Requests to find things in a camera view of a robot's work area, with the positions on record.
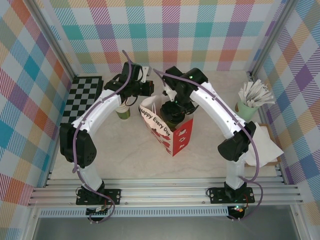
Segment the stack of green paper cups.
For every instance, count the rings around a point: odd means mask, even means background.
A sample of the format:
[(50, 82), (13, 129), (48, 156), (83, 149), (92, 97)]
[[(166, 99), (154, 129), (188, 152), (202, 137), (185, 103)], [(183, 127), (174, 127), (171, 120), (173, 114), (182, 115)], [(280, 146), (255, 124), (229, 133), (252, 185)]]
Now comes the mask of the stack of green paper cups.
[(131, 116), (130, 106), (126, 105), (125, 103), (117, 107), (115, 112), (121, 120), (127, 120)]

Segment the black plastic cup lid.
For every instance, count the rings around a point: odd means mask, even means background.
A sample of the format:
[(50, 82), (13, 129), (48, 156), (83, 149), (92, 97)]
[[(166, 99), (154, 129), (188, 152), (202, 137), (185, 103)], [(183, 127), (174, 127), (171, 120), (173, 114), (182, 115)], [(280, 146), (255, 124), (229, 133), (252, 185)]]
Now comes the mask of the black plastic cup lid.
[(175, 102), (167, 101), (160, 108), (160, 115), (165, 122), (180, 123), (181, 111)]

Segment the white red printed paper bag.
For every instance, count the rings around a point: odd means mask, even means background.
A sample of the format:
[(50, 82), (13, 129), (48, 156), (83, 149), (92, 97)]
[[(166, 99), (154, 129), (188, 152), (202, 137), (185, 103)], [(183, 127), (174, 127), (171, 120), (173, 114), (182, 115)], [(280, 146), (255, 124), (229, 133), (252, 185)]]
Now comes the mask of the white red printed paper bag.
[(161, 117), (161, 107), (169, 100), (170, 98), (164, 95), (148, 97), (140, 103), (139, 111), (148, 131), (171, 156), (175, 156), (190, 142), (194, 115), (186, 115), (176, 126), (166, 123)]

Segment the white paper napkin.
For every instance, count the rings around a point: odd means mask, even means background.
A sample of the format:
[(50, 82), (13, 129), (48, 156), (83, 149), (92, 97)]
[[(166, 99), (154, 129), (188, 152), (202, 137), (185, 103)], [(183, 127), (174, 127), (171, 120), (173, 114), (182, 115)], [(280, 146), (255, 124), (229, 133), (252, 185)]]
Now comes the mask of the white paper napkin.
[(253, 141), (255, 143), (258, 158), (259, 167), (265, 167), (267, 163), (276, 159), (278, 156), (284, 153), (283, 150), (273, 141), (267, 137), (261, 130), (259, 123), (255, 122), (256, 130), (253, 135)]

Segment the mint green holder cup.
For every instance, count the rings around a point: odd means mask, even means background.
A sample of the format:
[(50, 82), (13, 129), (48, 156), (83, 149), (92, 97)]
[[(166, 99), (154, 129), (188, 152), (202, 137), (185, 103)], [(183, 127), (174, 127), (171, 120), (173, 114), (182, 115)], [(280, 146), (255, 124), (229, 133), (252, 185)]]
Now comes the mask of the mint green holder cup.
[(249, 122), (256, 111), (258, 110), (258, 107), (249, 107), (245, 105), (240, 99), (237, 101), (237, 115), (241, 117), (246, 122)]

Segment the white wrapped straws bundle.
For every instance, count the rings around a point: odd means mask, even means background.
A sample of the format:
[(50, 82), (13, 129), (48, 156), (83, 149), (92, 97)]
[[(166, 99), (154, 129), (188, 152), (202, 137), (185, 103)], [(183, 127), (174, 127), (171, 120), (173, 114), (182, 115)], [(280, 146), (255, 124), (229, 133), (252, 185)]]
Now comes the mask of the white wrapped straws bundle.
[(266, 104), (274, 104), (274, 95), (260, 79), (248, 81), (238, 92), (240, 102), (249, 108), (258, 108)]

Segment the left small circuit board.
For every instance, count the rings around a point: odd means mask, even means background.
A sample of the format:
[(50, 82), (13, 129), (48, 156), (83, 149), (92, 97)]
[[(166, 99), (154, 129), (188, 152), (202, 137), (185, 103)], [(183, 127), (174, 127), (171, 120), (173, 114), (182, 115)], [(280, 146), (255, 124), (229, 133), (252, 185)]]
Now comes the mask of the left small circuit board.
[(85, 214), (87, 216), (106, 216), (108, 215), (108, 208), (107, 207), (89, 207), (86, 209)]

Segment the small circuit board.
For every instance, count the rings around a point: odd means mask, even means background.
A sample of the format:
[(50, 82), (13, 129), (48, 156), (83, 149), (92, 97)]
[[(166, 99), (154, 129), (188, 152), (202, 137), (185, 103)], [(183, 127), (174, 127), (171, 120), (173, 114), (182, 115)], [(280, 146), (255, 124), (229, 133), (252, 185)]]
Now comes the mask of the small circuit board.
[(229, 206), (228, 207), (228, 214), (231, 215), (237, 215), (244, 213), (246, 210), (246, 207), (243, 205), (234, 205), (234, 206)]
[(106, 216), (108, 215), (108, 208), (107, 207), (89, 207), (86, 209), (85, 214), (87, 216)]

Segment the right small circuit board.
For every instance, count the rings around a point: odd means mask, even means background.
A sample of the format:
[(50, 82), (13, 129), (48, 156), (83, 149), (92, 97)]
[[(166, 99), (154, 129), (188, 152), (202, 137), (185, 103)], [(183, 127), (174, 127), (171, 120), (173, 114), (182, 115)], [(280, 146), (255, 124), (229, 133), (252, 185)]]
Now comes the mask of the right small circuit board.
[(234, 206), (229, 206), (228, 207), (228, 214), (231, 215), (237, 215), (244, 213), (246, 210), (246, 207), (243, 205), (234, 205)]

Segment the left aluminium corner post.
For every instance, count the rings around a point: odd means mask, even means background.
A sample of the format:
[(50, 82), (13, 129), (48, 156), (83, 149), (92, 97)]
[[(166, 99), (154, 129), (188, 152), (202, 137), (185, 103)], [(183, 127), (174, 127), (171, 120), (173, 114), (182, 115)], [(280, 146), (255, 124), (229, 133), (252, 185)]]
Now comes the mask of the left aluminium corner post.
[(55, 53), (57, 59), (60, 61), (63, 69), (67, 73), (67, 75), (73, 79), (76, 74), (73, 71), (69, 61), (67, 60), (67, 57), (63, 53), (58, 40), (56, 39), (53, 31), (50, 28), (50, 25), (47, 23), (45, 17), (43, 16), (41, 9), (38, 7), (35, 0), (23, 0), (24, 4), (30, 11), (30, 14), (35, 19), (36, 23), (38, 24), (40, 30), (42, 31), (42, 34), (46, 38), (48, 44), (51, 46), (53, 52)]

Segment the aluminium corner post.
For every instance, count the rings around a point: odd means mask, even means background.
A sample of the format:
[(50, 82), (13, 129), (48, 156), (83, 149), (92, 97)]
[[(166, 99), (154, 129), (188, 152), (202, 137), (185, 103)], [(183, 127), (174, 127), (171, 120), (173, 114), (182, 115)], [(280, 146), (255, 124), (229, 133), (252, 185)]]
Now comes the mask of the aluminium corner post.
[(299, 0), (274, 0), (244, 67), (250, 81), (256, 80), (258, 72), (298, 2)]
[(50, 25), (47, 23), (45, 17), (43, 16), (41, 9), (38, 7), (35, 0), (23, 0), (24, 4), (30, 11), (30, 14), (35, 19), (36, 23), (38, 24), (40, 30), (42, 31), (42, 34), (46, 38), (48, 44), (51, 46), (53, 52), (55, 53), (57, 59), (60, 61), (63, 69), (67, 73), (67, 75), (73, 79), (76, 74), (73, 71), (69, 61), (67, 60), (67, 57), (63, 53), (58, 40), (56, 39), (53, 31), (50, 28)]

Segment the right aluminium corner post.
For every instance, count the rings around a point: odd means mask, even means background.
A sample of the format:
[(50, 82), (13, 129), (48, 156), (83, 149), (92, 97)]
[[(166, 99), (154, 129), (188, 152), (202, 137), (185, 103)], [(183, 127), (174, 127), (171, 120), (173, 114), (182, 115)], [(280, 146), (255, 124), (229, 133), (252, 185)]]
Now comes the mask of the right aluminium corner post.
[(258, 72), (298, 2), (299, 0), (274, 0), (244, 67), (250, 81), (256, 80)]

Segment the aluminium rail frame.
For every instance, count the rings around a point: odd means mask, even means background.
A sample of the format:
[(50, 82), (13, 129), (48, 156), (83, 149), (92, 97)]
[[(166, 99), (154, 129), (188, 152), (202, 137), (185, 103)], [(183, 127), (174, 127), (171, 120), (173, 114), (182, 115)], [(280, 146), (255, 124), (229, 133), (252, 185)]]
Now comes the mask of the aluminium rail frame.
[[(280, 176), (259, 177), (252, 187), (255, 200), (262, 205), (300, 205), (303, 197), (294, 184), (285, 184)], [(120, 207), (174, 207), (208, 206), (206, 191), (221, 187), (223, 178), (177, 178), (177, 179), (106, 179), (109, 189), (120, 189)], [(29, 207), (75, 207), (76, 189), (81, 182), (76, 179), (49, 179), (45, 187), (35, 188)]]

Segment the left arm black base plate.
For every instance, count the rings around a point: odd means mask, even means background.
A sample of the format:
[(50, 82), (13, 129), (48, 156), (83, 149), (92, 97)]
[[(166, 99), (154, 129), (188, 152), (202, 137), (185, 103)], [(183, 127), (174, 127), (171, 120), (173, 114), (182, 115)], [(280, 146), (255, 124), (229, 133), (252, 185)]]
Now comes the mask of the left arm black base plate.
[[(100, 196), (86, 188), (78, 188), (76, 190), (75, 204), (82, 205), (110, 205), (112, 202), (103, 196)], [(120, 204), (121, 190), (120, 189), (104, 189), (103, 195), (113, 200), (115, 205)]]

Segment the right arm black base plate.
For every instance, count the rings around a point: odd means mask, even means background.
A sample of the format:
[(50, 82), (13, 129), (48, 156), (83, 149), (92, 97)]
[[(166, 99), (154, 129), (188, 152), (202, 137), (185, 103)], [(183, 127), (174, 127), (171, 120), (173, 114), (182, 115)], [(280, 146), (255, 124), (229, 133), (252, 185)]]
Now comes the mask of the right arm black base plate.
[(255, 196), (251, 187), (245, 189), (225, 189), (224, 187), (211, 187), (207, 190), (211, 204), (252, 204)]

